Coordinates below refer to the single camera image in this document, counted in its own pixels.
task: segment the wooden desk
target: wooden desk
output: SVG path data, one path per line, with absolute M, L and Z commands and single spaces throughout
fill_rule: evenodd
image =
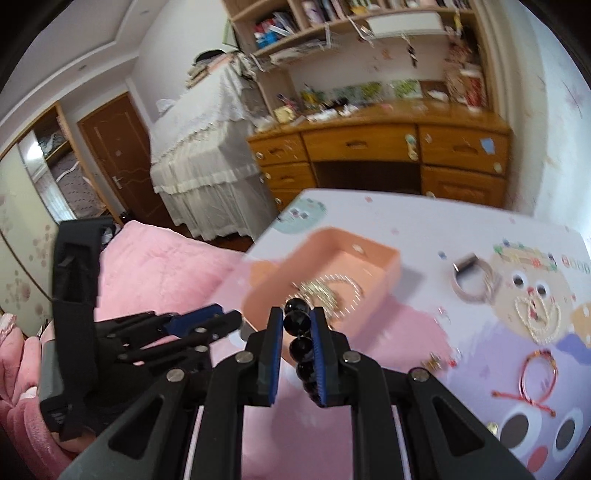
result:
M 455 103 L 396 100 L 348 118 L 281 126 L 248 142 L 279 210 L 314 187 L 422 193 L 493 207 L 505 201 L 511 129 L 492 112 Z

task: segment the wooden cabinet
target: wooden cabinet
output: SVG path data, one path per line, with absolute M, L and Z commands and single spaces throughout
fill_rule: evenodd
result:
M 259 140 L 250 144 L 253 155 L 261 167 L 278 163 L 308 161 L 308 155 L 299 135 Z
M 367 125 L 306 132 L 302 135 L 312 161 L 418 161 L 414 125 Z
M 502 208 L 505 180 L 451 168 L 422 167 L 423 195 Z
M 291 163 L 262 167 L 265 183 L 271 190 L 313 189 L 316 187 L 314 174 L 308 163 Z
M 301 193 L 301 190 L 273 190 L 271 193 L 275 198 L 277 210 L 281 212 L 296 199 L 296 197 Z
M 509 138 L 477 129 L 419 127 L 423 163 L 504 175 Z

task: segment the cartoon nose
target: cartoon nose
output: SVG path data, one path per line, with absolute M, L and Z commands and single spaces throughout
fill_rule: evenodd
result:
M 527 462 L 527 469 L 531 473 L 536 473 L 540 468 L 542 468 L 542 465 L 544 465 L 546 458 L 548 458 L 548 449 L 543 445 L 541 447 L 536 448 L 534 453 L 531 454 L 529 461 Z

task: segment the bed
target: bed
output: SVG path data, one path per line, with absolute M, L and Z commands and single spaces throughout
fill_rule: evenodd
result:
M 147 310 L 196 310 L 205 305 L 242 257 L 243 253 L 216 248 L 168 229 L 127 223 L 101 254 L 95 320 Z M 27 479 L 31 473 L 30 478 L 55 480 L 82 451 L 86 439 L 58 445 L 39 410 L 41 350 L 52 338 L 53 328 L 50 325 L 41 339 L 25 340 L 14 322 L 4 327 L 0 344 L 0 478 Z M 15 468 L 14 450 L 7 439 L 29 472 L 7 470 Z

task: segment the wooden door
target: wooden door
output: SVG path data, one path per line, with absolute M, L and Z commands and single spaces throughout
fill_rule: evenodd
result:
M 423 195 L 503 208 L 506 181 L 451 168 L 422 167 Z
M 143 223 L 173 222 L 150 179 L 150 139 L 124 94 L 78 122 L 90 151 L 124 206 Z

